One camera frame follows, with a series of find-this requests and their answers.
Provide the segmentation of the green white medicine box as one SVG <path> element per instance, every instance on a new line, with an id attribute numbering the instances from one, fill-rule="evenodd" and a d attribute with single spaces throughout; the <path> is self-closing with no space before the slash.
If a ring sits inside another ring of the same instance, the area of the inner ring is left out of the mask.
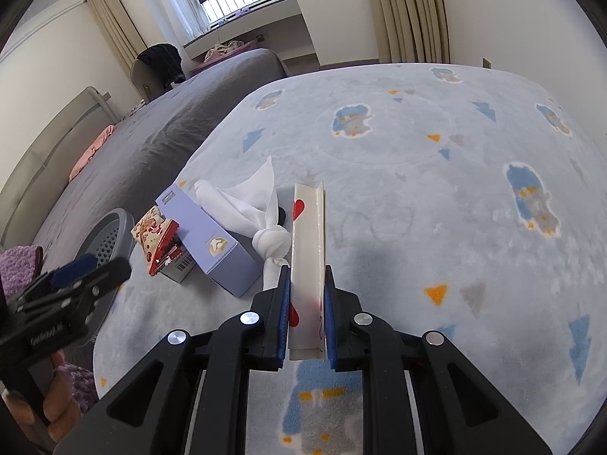
<path id="1" fill-rule="evenodd" d="M 143 251 L 150 276 L 162 274 L 181 282 L 195 267 L 195 260 L 177 234 L 179 224 L 151 207 L 135 224 L 131 235 Z"/>

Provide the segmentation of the beige headboard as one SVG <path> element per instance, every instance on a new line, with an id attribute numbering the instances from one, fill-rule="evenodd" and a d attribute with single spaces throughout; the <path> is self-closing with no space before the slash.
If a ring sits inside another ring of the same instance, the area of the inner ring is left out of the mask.
<path id="1" fill-rule="evenodd" d="M 1 190 L 1 248 L 30 245 L 69 183 L 76 161 L 118 121 L 111 94 L 85 87 L 42 129 Z"/>

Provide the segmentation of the grey bed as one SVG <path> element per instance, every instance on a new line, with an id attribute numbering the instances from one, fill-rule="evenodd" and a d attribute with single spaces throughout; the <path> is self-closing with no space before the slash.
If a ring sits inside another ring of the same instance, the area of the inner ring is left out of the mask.
<path id="1" fill-rule="evenodd" d="M 141 218 L 237 104 L 287 75 L 274 52 L 254 49 L 198 73 L 117 123 L 34 238 L 43 249 L 44 270 L 71 262 L 110 210 Z"/>

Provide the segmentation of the left beige curtain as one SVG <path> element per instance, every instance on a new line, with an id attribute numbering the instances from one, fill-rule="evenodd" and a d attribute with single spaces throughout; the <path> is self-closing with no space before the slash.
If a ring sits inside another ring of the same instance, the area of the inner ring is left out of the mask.
<path id="1" fill-rule="evenodd" d="M 114 58 L 124 74 L 131 75 L 146 44 L 120 0 L 86 0 Z"/>

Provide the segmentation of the chair with black garment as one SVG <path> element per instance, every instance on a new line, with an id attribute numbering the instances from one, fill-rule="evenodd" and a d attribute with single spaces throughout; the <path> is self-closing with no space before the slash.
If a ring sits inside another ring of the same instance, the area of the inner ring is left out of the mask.
<path id="1" fill-rule="evenodd" d="M 146 48 L 135 59 L 131 80 L 146 104 L 172 91 L 174 84 L 186 80 L 178 49 L 169 43 Z"/>

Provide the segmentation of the lavender rectangular box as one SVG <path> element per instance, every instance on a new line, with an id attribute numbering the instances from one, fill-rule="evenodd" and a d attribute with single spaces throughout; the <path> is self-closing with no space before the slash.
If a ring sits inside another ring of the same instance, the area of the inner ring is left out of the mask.
<path id="1" fill-rule="evenodd" d="M 225 291 L 242 297 L 263 273 L 263 267 L 177 185 L 157 199 L 160 212 L 178 224 L 177 236 L 200 269 Z"/>

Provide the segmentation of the grey perforated trash basket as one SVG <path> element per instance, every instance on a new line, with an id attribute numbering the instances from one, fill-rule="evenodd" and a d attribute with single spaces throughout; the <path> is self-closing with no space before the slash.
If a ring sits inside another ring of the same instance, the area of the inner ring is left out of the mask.
<path id="1" fill-rule="evenodd" d="M 97 259 L 97 266 L 103 266 L 116 257 L 130 258 L 135 245 L 131 230 L 135 225 L 133 216 L 120 207 L 110 210 L 84 239 L 76 257 L 93 255 Z M 117 291 L 114 290 L 94 303 L 93 312 L 86 319 L 88 333 L 75 342 L 76 347 L 84 346 L 98 336 L 102 324 L 105 322 L 114 303 Z"/>

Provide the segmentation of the pink clothes on sill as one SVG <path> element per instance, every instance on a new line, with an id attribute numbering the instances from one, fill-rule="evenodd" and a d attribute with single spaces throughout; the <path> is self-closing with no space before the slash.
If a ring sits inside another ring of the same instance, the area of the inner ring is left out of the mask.
<path id="1" fill-rule="evenodd" d="M 206 51 L 203 63 L 216 63 L 223 59 L 227 59 L 232 55 L 237 55 L 240 52 L 245 52 L 250 48 L 249 42 L 241 40 L 230 40 L 225 44 L 217 44 Z"/>

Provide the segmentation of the beige curtain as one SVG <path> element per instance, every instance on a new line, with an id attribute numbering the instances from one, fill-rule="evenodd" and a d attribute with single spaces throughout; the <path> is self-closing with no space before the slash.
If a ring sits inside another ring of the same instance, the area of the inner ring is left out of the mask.
<path id="1" fill-rule="evenodd" d="M 86 0 L 114 58 L 124 74 L 131 75 L 146 44 L 120 0 Z"/>
<path id="2" fill-rule="evenodd" d="M 379 62 L 451 62 L 445 0 L 370 0 Z"/>

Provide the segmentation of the knotted white tissue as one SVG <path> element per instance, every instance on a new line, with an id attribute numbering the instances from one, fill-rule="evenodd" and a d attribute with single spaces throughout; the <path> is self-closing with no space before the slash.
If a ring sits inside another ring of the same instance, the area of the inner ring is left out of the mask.
<path id="1" fill-rule="evenodd" d="M 225 230 L 251 239 L 263 260 L 263 289 L 275 288 L 281 268 L 288 264 L 291 234 L 279 224 L 273 159 L 266 158 L 249 179 L 231 188 L 195 182 L 195 200 Z"/>

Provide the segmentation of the white carton with red hearts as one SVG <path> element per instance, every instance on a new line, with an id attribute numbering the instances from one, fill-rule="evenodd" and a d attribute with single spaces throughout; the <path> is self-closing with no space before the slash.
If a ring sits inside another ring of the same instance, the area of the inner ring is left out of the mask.
<path id="1" fill-rule="evenodd" d="M 325 190 L 297 184 L 292 207 L 290 316 L 291 361 L 325 356 Z"/>

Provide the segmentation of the white sheer curtain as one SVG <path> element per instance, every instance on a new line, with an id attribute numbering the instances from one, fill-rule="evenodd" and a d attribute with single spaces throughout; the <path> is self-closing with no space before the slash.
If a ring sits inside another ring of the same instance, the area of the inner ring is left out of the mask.
<path id="1" fill-rule="evenodd" d="M 179 46 L 203 36 L 210 30 L 198 0 L 145 0 L 162 34 Z"/>

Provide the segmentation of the light blue patterned blanket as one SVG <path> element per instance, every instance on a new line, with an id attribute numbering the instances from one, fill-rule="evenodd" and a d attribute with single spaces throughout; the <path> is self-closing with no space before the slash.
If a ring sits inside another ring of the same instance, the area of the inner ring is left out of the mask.
<path id="1" fill-rule="evenodd" d="M 337 285 L 394 329 L 445 334 L 555 454 L 606 397 L 606 161 L 540 85 L 376 65 L 249 94 L 176 180 L 273 164 L 278 200 L 326 191 Z"/>

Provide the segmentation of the right beige curtain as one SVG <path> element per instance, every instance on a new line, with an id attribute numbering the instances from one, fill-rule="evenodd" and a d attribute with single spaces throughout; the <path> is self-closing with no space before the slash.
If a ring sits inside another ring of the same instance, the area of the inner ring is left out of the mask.
<path id="1" fill-rule="evenodd" d="M 451 62 L 445 0 L 370 0 L 379 62 Z"/>

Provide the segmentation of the purple knitted sleeve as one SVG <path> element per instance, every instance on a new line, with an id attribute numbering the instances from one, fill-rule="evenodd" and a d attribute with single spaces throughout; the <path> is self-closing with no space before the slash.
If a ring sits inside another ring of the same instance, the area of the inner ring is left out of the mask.
<path id="1" fill-rule="evenodd" d="M 9 300 L 41 274 L 43 249 L 41 246 L 14 246 L 1 253 L 0 263 L 2 290 Z M 71 379 L 73 397 L 81 413 L 85 414 L 99 399 L 93 373 L 67 361 L 59 370 Z"/>

